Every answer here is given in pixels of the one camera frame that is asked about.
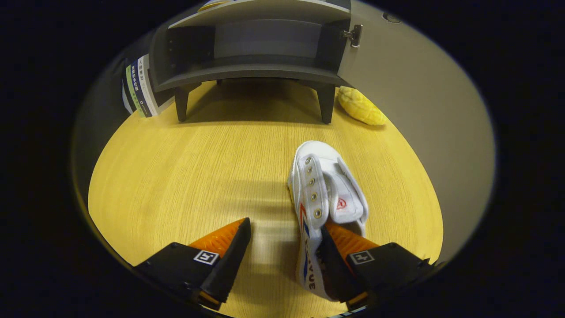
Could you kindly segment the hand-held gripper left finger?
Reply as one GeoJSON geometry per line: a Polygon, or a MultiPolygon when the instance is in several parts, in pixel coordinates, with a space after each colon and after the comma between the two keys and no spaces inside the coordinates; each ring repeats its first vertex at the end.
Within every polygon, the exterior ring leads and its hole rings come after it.
{"type": "Polygon", "coordinates": [[[172,242],[135,266],[176,298],[212,310],[226,303],[252,236],[248,217],[190,243],[172,242]]]}

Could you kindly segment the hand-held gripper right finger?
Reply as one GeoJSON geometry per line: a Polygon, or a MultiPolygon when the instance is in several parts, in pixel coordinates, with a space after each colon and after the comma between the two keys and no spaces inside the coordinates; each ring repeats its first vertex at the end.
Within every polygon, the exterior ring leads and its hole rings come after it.
{"type": "Polygon", "coordinates": [[[379,245],[334,222],[327,222],[321,233],[317,253],[323,282],[330,298],[349,311],[384,304],[443,267],[397,243],[379,245]]]}

